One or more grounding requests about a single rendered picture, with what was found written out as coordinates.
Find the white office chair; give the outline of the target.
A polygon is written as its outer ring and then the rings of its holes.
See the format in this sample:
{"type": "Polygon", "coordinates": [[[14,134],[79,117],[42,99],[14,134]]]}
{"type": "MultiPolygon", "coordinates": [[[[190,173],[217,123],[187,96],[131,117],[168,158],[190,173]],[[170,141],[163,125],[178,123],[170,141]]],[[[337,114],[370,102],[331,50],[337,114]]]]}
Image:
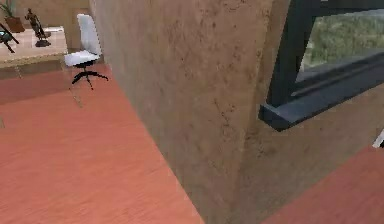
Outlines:
{"type": "Polygon", "coordinates": [[[80,42],[83,49],[66,54],[64,56],[64,63],[66,66],[81,69],[81,72],[74,76],[71,82],[72,85],[85,77],[90,88],[93,89],[93,85],[89,79],[90,76],[100,77],[106,80],[109,80],[109,78],[96,71],[87,70],[87,67],[93,65],[103,55],[93,18],[88,14],[78,14],[77,21],[80,28],[80,42]]]}

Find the dark framed window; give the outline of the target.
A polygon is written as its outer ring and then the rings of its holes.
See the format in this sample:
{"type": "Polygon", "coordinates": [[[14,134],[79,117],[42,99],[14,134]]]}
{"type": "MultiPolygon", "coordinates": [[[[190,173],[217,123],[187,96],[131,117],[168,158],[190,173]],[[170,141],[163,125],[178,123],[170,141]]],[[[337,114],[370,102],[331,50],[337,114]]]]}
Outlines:
{"type": "Polygon", "coordinates": [[[258,118],[276,131],[384,84],[384,0],[289,0],[258,118]]]}

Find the light wooden table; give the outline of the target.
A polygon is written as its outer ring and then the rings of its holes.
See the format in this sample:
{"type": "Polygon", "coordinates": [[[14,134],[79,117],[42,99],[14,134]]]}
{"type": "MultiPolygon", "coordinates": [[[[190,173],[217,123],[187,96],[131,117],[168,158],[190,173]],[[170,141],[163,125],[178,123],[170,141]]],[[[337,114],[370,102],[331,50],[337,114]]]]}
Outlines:
{"type": "Polygon", "coordinates": [[[48,27],[48,30],[53,31],[53,34],[48,38],[50,45],[47,47],[35,46],[38,38],[32,29],[15,33],[15,41],[10,45],[0,45],[0,105],[63,89],[81,107],[80,98],[69,81],[68,66],[64,62],[64,56],[68,53],[64,28],[48,27]],[[22,72],[24,66],[32,66],[32,70],[40,74],[47,70],[46,65],[51,62],[60,64],[55,75],[29,80],[29,76],[22,72]]]}

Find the dark bronze statue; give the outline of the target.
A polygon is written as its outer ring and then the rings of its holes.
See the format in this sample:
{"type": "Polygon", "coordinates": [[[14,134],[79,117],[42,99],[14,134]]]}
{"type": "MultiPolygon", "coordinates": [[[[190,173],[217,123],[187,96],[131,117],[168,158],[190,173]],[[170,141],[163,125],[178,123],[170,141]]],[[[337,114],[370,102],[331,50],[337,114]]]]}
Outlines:
{"type": "Polygon", "coordinates": [[[30,22],[32,29],[35,32],[35,36],[38,38],[38,41],[35,43],[36,47],[47,47],[51,43],[47,40],[47,36],[41,26],[41,23],[36,14],[32,12],[32,9],[28,9],[28,13],[25,16],[25,19],[30,22]]]}

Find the white black object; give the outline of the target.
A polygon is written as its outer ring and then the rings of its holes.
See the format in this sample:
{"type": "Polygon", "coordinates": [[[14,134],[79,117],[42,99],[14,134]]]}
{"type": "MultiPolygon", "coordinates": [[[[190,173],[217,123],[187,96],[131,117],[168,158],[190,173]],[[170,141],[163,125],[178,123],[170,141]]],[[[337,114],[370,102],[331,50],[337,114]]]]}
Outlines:
{"type": "Polygon", "coordinates": [[[374,148],[380,148],[381,145],[384,144],[384,129],[381,131],[381,133],[378,135],[378,137],[375,139],[372,146],[374,148]]]}

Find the potted house plant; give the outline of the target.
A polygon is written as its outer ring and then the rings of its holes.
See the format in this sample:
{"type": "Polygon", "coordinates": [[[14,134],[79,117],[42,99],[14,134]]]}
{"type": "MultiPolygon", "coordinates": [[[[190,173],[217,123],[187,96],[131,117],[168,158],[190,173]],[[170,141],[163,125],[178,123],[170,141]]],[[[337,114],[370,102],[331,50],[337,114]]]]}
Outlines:
{"type": "Polygon", "coordinates": [[[25,28],[19,17],[16,16],[15,0],[0,1],[0,10],[4,13],[5,22],[14,33],[22,33],[25,28]]]}

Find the black desk lamp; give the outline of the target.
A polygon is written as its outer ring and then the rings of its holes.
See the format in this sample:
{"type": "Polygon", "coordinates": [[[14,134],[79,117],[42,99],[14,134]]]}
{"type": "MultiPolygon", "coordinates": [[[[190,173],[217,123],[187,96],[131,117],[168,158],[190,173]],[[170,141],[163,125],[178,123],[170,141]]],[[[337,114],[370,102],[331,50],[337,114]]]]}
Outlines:
{"type": "Polygon", "coordinates": [[[10,41],[14,41],[16,44],[19,44],[19,41],[13,36],[13,34],[0,22],[0,43],[3,43],[11,53],[14,53],[14,50],[9,45],[10,41]]]}

